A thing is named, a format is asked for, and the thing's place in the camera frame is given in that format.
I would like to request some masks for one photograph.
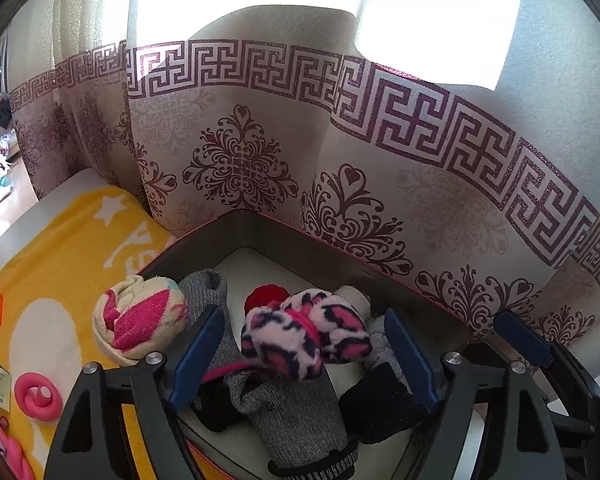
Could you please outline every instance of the wooden floor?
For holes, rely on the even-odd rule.
[[[0,236],[38,201],[20,155],[16,155],[11,163],[14,163],[11,167],[13,189],[10,195],[0,202]]]

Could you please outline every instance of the pink ring toy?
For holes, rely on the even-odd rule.
[[[35,372],[22,374],[13,387],[16,403],[22,412],[43,422],[56,420],[62,412],[62,397],[54,384]]]

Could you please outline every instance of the sheer curtain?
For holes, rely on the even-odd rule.
[[[257,210],[475,338],[510,308],[565,344],[587,333],[600,367],[600,24],[583,1],[32,0],[9,46],[40,194],[92,166],[139,198],[142,181],[177,235]]]

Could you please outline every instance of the yellow blanket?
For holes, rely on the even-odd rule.
[[[78,197],[0,272],[0,364],[14,380],[24,372],[46,375],[64,399],[85,362],[114,367],[91,335],[96,300],[172,241],[117,187]],[[13,394],[8,419],[10,434],[42,480],[55,425],[27,418]],[[155,478],[133,407],[125,407],[125,420],[140,478]]]

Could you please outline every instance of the silver bolt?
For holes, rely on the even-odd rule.
[[[98,363],[94,363],[93,361],[85,364],[82,367],[82,371],[87,375],[94,374],[97,369],[98,369]]]
[[[462,356],[458,352],[447,352],[445,361],[450,365],[459,365],[462,362]]]
[[[160,361],[162,361],[162,354],[160,352],[151,352],[147,354],[145,360],[150,365],[157,365]]]
[[[520,361],[513,361],[511,363],[511,369],[517,374],[523,374],[526,372],[525,364],[521,363]]]

